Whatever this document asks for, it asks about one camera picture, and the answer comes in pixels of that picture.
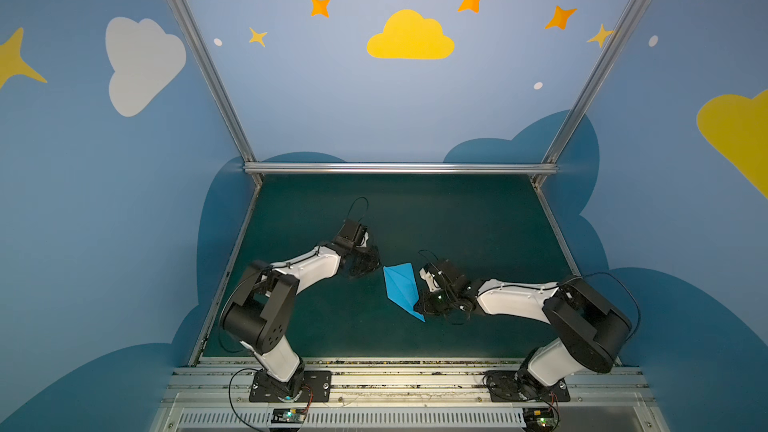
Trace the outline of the blue square paper sheet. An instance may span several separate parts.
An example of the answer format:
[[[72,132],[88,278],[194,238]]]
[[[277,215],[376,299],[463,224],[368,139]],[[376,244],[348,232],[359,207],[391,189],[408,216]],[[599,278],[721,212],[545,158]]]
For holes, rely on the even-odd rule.
[[[412,317],[425,323],[424,315],[414,309],[420,296],[413,265],[404,263],[396,266],[384,266],[383,273],[388,299]]]

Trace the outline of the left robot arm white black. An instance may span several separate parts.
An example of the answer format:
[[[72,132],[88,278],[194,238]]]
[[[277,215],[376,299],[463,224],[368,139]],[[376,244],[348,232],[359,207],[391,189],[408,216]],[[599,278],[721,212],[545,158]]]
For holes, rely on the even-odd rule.
[[[379,251],[368,227],[346,219],[332,240],[304,254],[282,262],[249,264],[225,302],[219,326],[261,365],[258,386],[292,400],[302,390],[305,370],[286,338],[298,295],[339,272],[358,277],[379,265]]]

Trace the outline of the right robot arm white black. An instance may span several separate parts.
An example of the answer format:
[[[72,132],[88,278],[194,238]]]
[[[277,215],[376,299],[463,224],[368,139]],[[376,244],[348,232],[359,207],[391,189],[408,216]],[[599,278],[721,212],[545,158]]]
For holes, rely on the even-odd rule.
[[[563,379],[582,370],[612,370],[635,327],[617,306],[581,276],[541,284],[470,281],[448,260],[427,263],[419,271],[427,290],[417,312],[433,316],[513,316],[549,325],[556,338],[531,351],[509,379],[522,401],[538,400],[562,387]]]

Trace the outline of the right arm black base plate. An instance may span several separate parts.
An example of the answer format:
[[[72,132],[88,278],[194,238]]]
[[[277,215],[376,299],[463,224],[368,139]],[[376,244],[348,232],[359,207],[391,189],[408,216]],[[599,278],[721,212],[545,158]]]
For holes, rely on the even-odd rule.
[[[483,376],[493,402],[570,402],[567,384],[559,380],[553,386],[542,385],[527,372],[491,370]]]

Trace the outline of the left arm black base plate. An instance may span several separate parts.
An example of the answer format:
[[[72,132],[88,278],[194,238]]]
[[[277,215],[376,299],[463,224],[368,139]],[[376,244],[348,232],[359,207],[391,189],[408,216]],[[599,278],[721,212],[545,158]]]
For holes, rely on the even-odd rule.
[[[332,374],[327,370],[298,371],[288,382],[280,382],[264,371],[252,381],[248,400],[252,403],[325,403],[329,401]]]

